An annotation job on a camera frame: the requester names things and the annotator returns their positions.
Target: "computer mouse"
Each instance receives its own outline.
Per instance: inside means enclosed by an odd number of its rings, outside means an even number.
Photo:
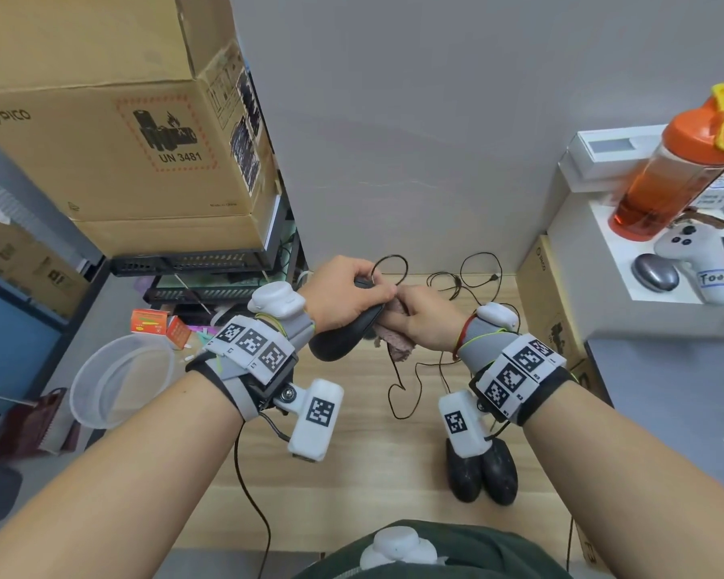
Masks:
[[[510,449],[500,438],[494,438],[488,451],[480,456],[483,487],[500,506],[510,506],[517,497],[517,467]]]
[[[673,262],[657,254],[641,254],[631,266],[636,280],[654,292],[670,292],[679,285],[679,272]]]
[[[371,289],[375,284],[372,280],[357,277],[354,279],[354,285],[360,289]],[[384,306],[383,304],[372,306],[346,327],[315,335],[309,341],[311,353],[321,361],[337,361],[345,356],[364,338],[365,333],[371,330],[373,323],[384,310]]]
[[[474,502],[483,488],[483,474],[480,470],[481,457],[457,456],[449,438],[445,439],[445,454],[448,467],[448,487],[451,492],[461,502]]]

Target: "person's left hand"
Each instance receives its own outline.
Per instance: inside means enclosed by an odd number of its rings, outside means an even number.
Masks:
[[[370,278],[374,263],[369,260],[336,256],[319,266],[299,290],[306,299],[306,312],[317,324],[316,333],[338,329],[354,321],[372,306],[389,302],[397,294],[394,284],[384,281],[376,270],[371,289],[354,285],[357,276]]]

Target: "clear plastic bowl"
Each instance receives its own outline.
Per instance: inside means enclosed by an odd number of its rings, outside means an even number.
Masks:
[[[113,428],[183,374],[183,361],[164,338],[131,333],[94,353],[70,387],[70,407],[90,428]]]

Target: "person's left arm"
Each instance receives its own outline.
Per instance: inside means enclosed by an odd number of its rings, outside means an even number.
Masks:
[[[337,257],[301,294],[317,331],[394,297],[358,289],[372,262]],[[381,281],[376,275],[376,282]],[[0,579],[152,577],[241,431],[241,415],[198,372],[77,458],[0,530]]]

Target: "silver oval object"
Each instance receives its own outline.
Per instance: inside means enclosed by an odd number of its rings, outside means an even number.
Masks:
[[[679,285],[679,273],[673,262],[657,254],[641,254],[631,267],[636,280],[654,292],[670,292]]]

